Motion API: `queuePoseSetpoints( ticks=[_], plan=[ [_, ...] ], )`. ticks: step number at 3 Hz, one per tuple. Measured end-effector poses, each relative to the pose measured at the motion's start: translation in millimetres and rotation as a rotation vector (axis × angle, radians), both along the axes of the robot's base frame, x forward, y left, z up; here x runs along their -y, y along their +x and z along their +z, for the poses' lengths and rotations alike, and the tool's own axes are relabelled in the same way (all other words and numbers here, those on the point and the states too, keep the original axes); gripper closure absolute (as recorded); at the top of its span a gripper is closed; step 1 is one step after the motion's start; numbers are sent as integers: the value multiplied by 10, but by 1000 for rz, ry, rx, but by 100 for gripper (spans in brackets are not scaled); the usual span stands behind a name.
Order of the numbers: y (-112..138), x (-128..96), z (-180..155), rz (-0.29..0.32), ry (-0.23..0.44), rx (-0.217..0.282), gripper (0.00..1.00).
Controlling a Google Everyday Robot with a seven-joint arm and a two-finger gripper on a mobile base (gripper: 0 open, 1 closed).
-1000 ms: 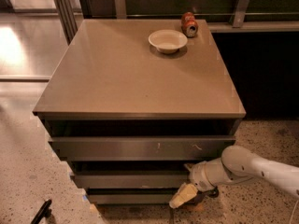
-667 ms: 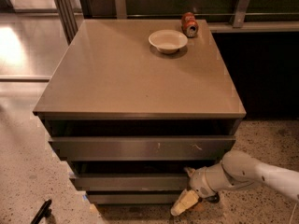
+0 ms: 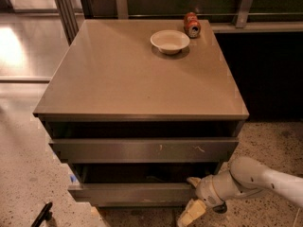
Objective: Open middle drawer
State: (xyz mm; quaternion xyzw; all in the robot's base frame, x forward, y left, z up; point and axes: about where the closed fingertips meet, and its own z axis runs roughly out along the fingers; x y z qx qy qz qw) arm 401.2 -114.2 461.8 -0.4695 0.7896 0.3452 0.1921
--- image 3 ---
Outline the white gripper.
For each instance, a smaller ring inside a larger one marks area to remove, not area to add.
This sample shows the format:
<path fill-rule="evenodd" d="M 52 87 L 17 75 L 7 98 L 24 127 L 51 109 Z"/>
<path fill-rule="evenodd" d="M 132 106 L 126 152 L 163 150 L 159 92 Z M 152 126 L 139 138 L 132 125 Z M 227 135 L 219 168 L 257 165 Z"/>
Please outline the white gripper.
<path fill-rule="evenodd" d="M 215 213 L 224 214 L 227 211 L 225 201 L 219 196 L 215 188 L 215 177 L 208 175 L 204 178 L 188 177 L 187 182 L 196 187 L 197 200 L 190 200 L 185 210 L 177 220 L 178 227 L 188 227 L 194 220 L 201 217 L 206 212 L 206 207 L 210 207 Z"/>

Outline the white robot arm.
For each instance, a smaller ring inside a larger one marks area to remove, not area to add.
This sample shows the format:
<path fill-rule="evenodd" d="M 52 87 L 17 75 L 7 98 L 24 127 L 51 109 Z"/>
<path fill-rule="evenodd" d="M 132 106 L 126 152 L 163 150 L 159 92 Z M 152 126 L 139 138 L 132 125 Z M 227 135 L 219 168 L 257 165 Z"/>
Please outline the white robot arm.
<path fill-rule="evenodd" d="M 303 207 L 303 179 L 271 169 L 249 157 L 238 157 L 228 170 L 202 179 L 189 177 L 195 188 L 196 200 L 191 199 L 177 220 L 178 227 L 188 227 L 205 214 L 207 208 L 223 214 L 230 199 L 257 198 L 270 190 L 284 199 Z"/>

